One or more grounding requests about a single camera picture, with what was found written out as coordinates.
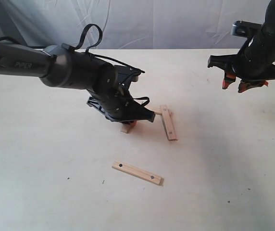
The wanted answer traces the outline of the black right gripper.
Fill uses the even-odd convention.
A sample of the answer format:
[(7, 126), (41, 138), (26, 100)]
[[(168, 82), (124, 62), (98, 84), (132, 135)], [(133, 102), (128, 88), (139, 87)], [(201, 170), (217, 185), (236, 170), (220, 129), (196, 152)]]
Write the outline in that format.
[(275, 65), (271, 64), (259, 74), (254, 74), (253, 70), (250, 70), (248, 66), (238, 65), (237, 54), (232, 55), (211, 55), (208, 59), (208, 68), (218, 67), (224, 70), (224, 79), (222, 82), (222, 89), (226, 90), (230, 84), (236, 81), (236, 77), (240, 78), (240, 84), (238, 86), (238, 93), (243, 93), (253, 88), (260, 88), (268, 86), (266, 80), (275, 80)]

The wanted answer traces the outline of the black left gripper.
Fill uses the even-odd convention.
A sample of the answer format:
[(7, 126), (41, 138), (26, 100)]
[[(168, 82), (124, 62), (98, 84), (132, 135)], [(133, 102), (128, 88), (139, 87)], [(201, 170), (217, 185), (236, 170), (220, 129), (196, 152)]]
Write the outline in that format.
[(90, 92), (87, 105), (95, 108), (106, 119), (123, 125), (135, 126), (137, 121), (153, 122), (155, 113), (146, 108), (149, 97), (134, 98), (129, 92), (132, 82), (144, 71), (125, 66), (104, 68)]

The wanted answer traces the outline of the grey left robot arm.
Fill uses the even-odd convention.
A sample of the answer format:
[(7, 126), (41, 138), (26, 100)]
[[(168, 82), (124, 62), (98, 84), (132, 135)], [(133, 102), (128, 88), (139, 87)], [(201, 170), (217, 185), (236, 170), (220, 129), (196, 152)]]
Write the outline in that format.
[(0, 75), (38, 77), (48, 87), (87, 90), (88, 106), (112, 122), (154, 121), (155, 113), (129, 92), (141, 73), (57, 45), (40, 51), (0, 38)]

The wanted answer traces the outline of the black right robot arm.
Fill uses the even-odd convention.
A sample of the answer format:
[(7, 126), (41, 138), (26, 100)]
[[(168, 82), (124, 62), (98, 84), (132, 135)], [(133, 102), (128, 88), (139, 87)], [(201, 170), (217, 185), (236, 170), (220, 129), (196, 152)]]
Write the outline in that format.
[(222, 88), (240, 78), (238, 92), (268, 86), (275, 80), (275, 0), (269, 2), (263, 24), (235, 21), (232, 34), (246, 38), (236, 54), (211, 55), (208, 67), (224, 71)]

